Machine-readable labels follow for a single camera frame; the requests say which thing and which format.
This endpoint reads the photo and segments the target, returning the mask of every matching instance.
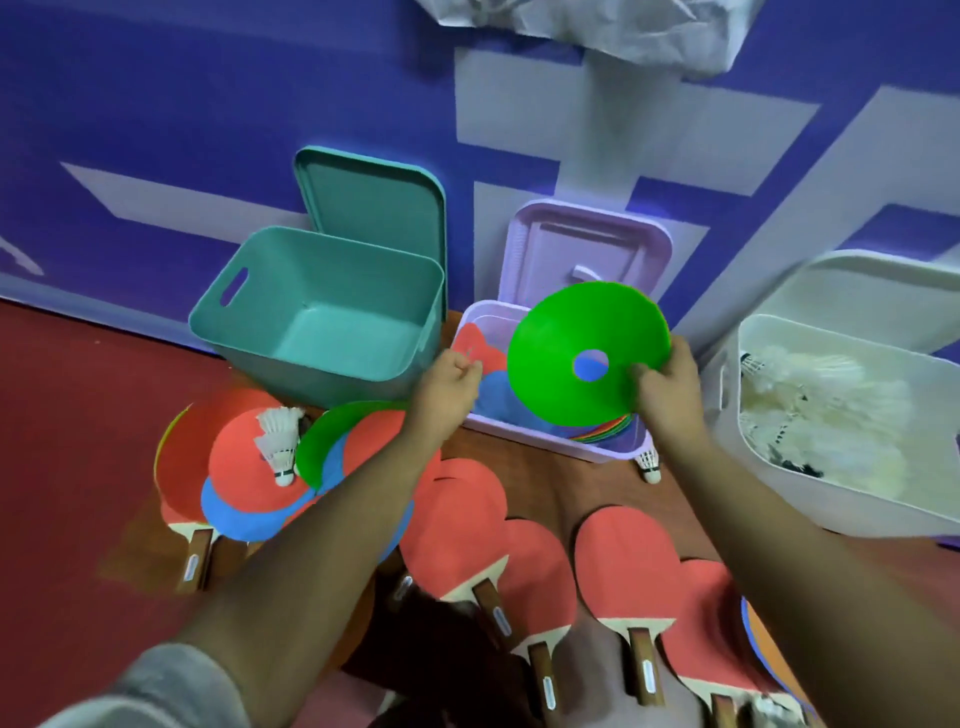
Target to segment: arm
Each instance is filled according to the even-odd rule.
[[[637,399],[697,518],[830,728],[960,716],[960,637],[713,443],[682,338],[662,373],[640,367]]]
[[[236,683],[254,725],[288,725],[347,625],[430,457],[463,422],[480,365],[444,352],[395,439],[262,547],[182,629]]]

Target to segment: pile of shuttlecocks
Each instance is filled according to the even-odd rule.
[[[907,483],[900,449],[913,418],[906,382],[876,381],[841,354],[769,346],[740,357],[740,430],[787,470],[886,498]]]

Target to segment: purple bin lid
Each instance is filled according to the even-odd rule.
[[[669,233],[652,220],[535,200],[507,229],[498,299],[533,308],[583,280],[615,280],[649,294],[672,254]]]

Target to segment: wooden paddle handle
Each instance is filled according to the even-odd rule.
[[[731,697],[711,695],[710,711],[713,713],[713,728],[736,728],[736,705]]]
[[[204,587],[206,567],[210,561],[210,547],[213,545],[213,529],[198,528],[190,537],[186,548],[186,560],[180,572],[177,594],[193,594]]]
[[[636,701],[640,705],[664,705],[660,670],[657,668],[657,650],[649,629],[630,628],[630,652],[634,656]]]
[[[500,593],[490,579],[484,579],[473,587],[473,596],[490,621],[497,644],[501,649],[510,652],[523,642],[526,635],[520,634],[508,619],[507,613],[503,610],[503,602],[500,601]]]
[[[546,643],[531,644],[527,647],[530,655],[530,667],[537,679],[537,697],[540,699],[540,713],[545,728],[563,728],[564,716],[560,710],[560,697],[557,694],[557,678],[553,674],[553,658]]]

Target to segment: left hand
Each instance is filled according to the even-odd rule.
[[[476,402],[483,364],[447,349],[420,379],[403,432],[434,451],[463,424]]]

